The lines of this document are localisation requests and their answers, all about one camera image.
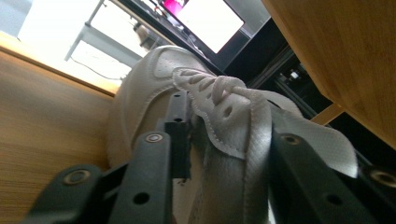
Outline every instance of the wooden edge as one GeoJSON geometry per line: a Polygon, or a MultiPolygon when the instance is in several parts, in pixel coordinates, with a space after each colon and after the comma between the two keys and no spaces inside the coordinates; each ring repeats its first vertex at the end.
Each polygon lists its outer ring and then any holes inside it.
{"type": "Polygon", "coordinates": [[[330,123],[332,120],[336,119],[338,116],[340,116],[344,112],[345,112],[345,110],[343,108],[341,108],[339,105],[332,104],[332,105],[329,105],[322,112],[317,114],[314,118],[312,118],[311,121],[315,122],[316,124],[326,125],[326,124],[330,123]]]}
{"type": "Polygon", "coordinates": [[[62,62],[52,62],[49,59],[44,59],[44,57],[37,55],[32,48],[22,44],[15,37],[1,32],[0,51],[112,97],[115,96],[120,87],[120,85],[110,82],[103,77],[87,76],[81,71],[74,71],[67,68],[66,64],[62,62]]]}

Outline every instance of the white leather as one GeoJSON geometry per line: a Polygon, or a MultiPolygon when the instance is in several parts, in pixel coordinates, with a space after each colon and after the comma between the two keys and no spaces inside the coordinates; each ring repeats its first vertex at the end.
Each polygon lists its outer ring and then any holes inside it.
{"type": "Polygon", "coordinates": [[[177,47],[153,50],[123,82],[110,114],[107,153],[112,166],[130,159],[135,138],[154,130],[157,119],[164,117],[168,96],[178,90],[189,92],[195,114],[192,180],[174,181],[178,224],[268,220],[273,128],[300,135],[330,167],[356,176],[353,147],[339,132],[303,119],[295,104],[277,93],[250,90],[239,79],[214,76],[177,47]]]}

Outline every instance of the wooden surface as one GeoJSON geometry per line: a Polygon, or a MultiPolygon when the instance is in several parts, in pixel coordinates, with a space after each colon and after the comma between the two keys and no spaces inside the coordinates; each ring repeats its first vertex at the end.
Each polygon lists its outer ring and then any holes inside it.
{"type": "Polygon", "coordinates": [[[311,121],[316,124],[326,125],[344,113],[344,109],[337,104],[329,105],[326,109],[314,116],[311,121]]]}
{"type": "Polygon", "coordinates": [[[396,148],[396,1],[262,1],[320,92],[396,148]]]}
{"type": "Polygon", "coordinates": [[[104,94],[114,96],[120,85],[115,84],[103,77],[90,75],[86,70],[79,67],[71,67],[64,61],[52,60],[40,55],[36,50],[23,45],[18,39],[0,32],[0,51],[13,55],[28,63],[35,64],[46,70],[74,80],[104,94]]]}
{"type": "Polygon", "coordinates": [[[107,169],[112,97],[0,52],[0,223],[16,223],[63,169],[107,169]]]}

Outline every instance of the computer monitor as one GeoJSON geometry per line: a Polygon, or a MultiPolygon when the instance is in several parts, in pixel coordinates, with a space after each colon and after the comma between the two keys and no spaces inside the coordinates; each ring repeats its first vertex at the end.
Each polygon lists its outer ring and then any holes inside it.
{"type": "Polygon", "coordinates": [[[161,5],[215,53],[244,24],[222,0],[163,0],[161,5]]]}

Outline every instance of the wire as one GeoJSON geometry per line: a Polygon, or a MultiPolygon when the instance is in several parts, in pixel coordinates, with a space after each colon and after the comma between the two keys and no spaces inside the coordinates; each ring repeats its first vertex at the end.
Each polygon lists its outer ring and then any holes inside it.
{"type": "Polygon", "coordinates": [[[104,78],[107,78],[107,79],[110,79],[110,80],[122,80],[122,78],[121,77],[119,77],[119,78],[114,78],[114,77],[106,77],[106,76],[104,76],[104,75],[102,75],[102,74],[100,74],[100,73],[98,73],[98,72],[96,72],[95,70],[93,70],[93,69],[91,69],[88,65],[86,65],[86,64],[84,64],[84,63],[81,63],[81,62],[78,62],[78,61],[76,61],[73,57],[70,57],[70,59],[71,60],[73,60],[75,63],[78,63],[78,64],[81,64],[82,66],[84,66],[84,67],[86,67],[86,68],[88,68],[88,69],[90,69],[91,71],[93,71],[94,73],[96,73],[98,76],[100,76],[100,77],[104,77],[104,78]]]}

